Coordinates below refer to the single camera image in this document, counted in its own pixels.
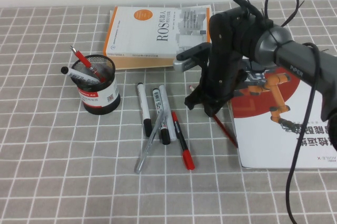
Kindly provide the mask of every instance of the pen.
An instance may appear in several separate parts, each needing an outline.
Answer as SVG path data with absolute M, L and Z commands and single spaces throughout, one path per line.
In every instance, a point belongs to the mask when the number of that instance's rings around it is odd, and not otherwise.
M 161 110 L 164 112 L 164 107 L 163 107 L 162 99 L 161 99 L 158 88 L 154 88 L 152 91 L 152 94 L 154 98 L 154 103 L 156 105 L 157 114 L 159 114 Z M 171 143 L 170 133 L 168 131 L 169 130 L 167 129 L 166 120 L 163 119 L 162 125 L 160 127 L 160 133 L 162 136 L 162 143 L 164 145 Z
M 141 103 L 145 135 L 149 137 L 152 131 L 152 124 L 151 124 L 150 112 L 148 110 L 145 87 L 143 83 L 138 83 L 137 90 L 138 90 L 139 100 Z
M 83 54 L 76 50 L 73 46 L 70 46 L 75 56 L 85 65 L 86 68 L 88 68 L 93 74 L 95 74 L 101 82 L 105 82 L 105 78 L 98 72 L 98 70 L 91 65 L 89 60 L 83 56 Z
M 169 131 L 168 133 L 170 134 L 171 141 L 175 141 L 177 138 L 176 138 L 175 131 L 174 131 L 174 124 L 173 124 L 173 119 L 172 119 L 172 114 L 171 114 L 171 108 L 170 108 L 170 103 L 168 101 L 169 99 L 167 97 L 165 86 L 164 85 L 159 86 L 159 91 L 160 91 L 160 96 L 163 102 L 167 129 Z
M 141 173 L 142 169 L 143 169 L 143 165 L 145 163 L 145 160 L 146 160 L 146 157 L 147 157 L 147 154 L 151 148 L 151 145 L 153 143 L 153 139 L 156 135 L 156 132 L 158 131 L 159 127 L 160 127 L 160 124 L 162 123 L 162 120 L 164 119 L 164 111 L 161 110 L 158 114 L 158 117 L 157 117 L 157 120 L 155 122 L 155 125 L 154 125 L 154 128 L 152 129 L 152 132 L 150 134 L 150 137 L 148 138 L 147 140 L 147 144 L 146 144 L 146 147 L 144 149 L 144 151 L 142 152 L 141 154 L 141 159 L 138 163 L 138 165 L 136 166 L 135 168 L 135 173 L 139 174 Z
M 183 149 L 183 155 L 182 156 L 183 156 L 185 166 L 186 166 L 187 170 L 194 170 L 194 168 L 195 168 L 194 162 L 193 162 L 191 153 L 189 151 L 189 148 L 186 144 L 183 133 L 181 131 L 181 127 L 179 125 L 179 121 L 178 121 L 178 118 L 177 118 L 177 115 L 175 114 L 175 112 L 172 112 L 172 117 L 173 117 L 173 121 L 174 121 L 175 133 L 177 135 L 177 138 L 179 139 L 181 148 Z
M 231 143 L 238 148 L 237 142 L 234 140 L 234 138 L 231 136 L 231 134 L 228 132 L 228 130 L 225 128 L 225 126 L 222 124 L 222 122 L 219 120 L 219 118 L 216 115 L 213 115 L 213 119 L 217 123 L 217 125 L 221 128 L 221 130 L 225 133 L 225 135 L 228 137 L 228 139 L 231 141 Z
M 85 73 L 81 73 L 78 70 L 74 70 L 73 68 L 69 68 L 67 66 L 63 66 L 61 68 L 61 73 L 63 73 L 64 75 L 68 75 L 72 78 L 76 78 L 76 79 L 88 82 L 92 85 L 100 83 L 100 81 L 97 78 L 94 78 L 94 77 L 92 77 L 88 74 L 85 74 Z

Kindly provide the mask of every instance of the transparent pen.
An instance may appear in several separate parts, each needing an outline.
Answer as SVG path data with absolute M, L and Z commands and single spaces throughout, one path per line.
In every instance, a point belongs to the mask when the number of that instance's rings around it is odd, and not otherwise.
M 156 123 L 155 123 L 155 125 L 154 125 L 154 127 L 153 127 L 153 129 L 152 129 L 152 132 L 151 132 L 151 134 L 150 134 L 150 137 L 149 137 L 148 140 L 147 140 L 146 147 L 144 148 L 144 150 L 143 150 L 143 152 L 142 152 L 140 161 L 139 161 L 138 165 L 137 165 L 136 168 L 135 168 L 135 173 L 137 173 L 137 174 L 141 173 L 141 171 L 142 171 L 142 168 L 143 168 L 143 165 L 144 165 L 144 163 L 145 163 L 147 154 L 148 154 L 148 152 L 149 152 L 149 150 L 150 150 L 150 148 L 151 148 L 151 145 L 152 145 L 152 143 L 153 143 L 153 139 L 154 139 L 154 137 L 155 137 L 155 135 L 156 135 L 156 133 L 157 133 L 157 131 L 158 131 L 158 129 L 159 129 L 159 127 L 160 127 L 162 121 L 163 121 L 163 119 L 164 119 L 164 111 L 161 110 L 161 111 L 159 112 L 159 114 L 158 114 Z

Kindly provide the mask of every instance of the book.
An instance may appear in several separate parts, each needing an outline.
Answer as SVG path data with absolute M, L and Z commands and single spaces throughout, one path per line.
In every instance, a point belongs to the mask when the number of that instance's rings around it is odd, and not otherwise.
M 103 53 L 117 69 L 172 66 L 177 54 L 210 42 L 211 6 L 115 7 Z
M 229 102 L 246 168 L 290 168 L 308 105 L 311 87 L 281 67 L 261 74 L 261 66 L 243 59 L 247 80 Z M 302 141 L 297 168 L 336 168 L 327 122 L 321 120 L 322 95 L 317 91 Z

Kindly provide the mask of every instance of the gray checkered tablecloth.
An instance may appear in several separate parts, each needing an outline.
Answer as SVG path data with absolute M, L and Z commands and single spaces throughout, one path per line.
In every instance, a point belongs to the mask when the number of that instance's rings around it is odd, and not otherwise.
M 294 5 L 270 2 L 269 16 L 281 24 Z M 212 10 L 233 6 L 215 3 Z M 70 45 L 85 55 L 102 53 L 112 9 L 0 9 L 0 224 L 290 223 L 288 171 L 241 168 L 214 121 L 200 106 L 184 106 L 199 69 L 120 70 L 118 109 L 104 116 L 85 111 L 60 68 L 76 61 Z M 287 28 L 297 42 L 336 55 L 337 1 L 306 1 Z M 145 140 L 138 82 L 146 85 L 152 118 L 152 89 L 166 85 L 194 171 L 184 168 L 177 141 L 156 140 L 142 174 L 134 174 Z M 219 117 L 230 125 L 227 108 Z M 336 170 L 298 170 L 291 205 L 298 223 L 336 223 Z

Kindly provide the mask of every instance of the pen holder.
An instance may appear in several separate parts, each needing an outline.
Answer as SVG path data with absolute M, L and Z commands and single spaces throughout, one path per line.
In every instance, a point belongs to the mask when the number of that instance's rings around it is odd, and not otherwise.
M 83 80 L 71 78 L 76 84 L 84 108 L 94 115 L 105 115 L 115 110 L 121 102 L 115 78 L 116 67 L 114 62 L 103 55 L 86 56 L 94 68 L 102 74 L 106 81 L 99 84 L 90 84 Z M 73 69 L 92 77 L 95 75 L 80 61 L 76 61 Z

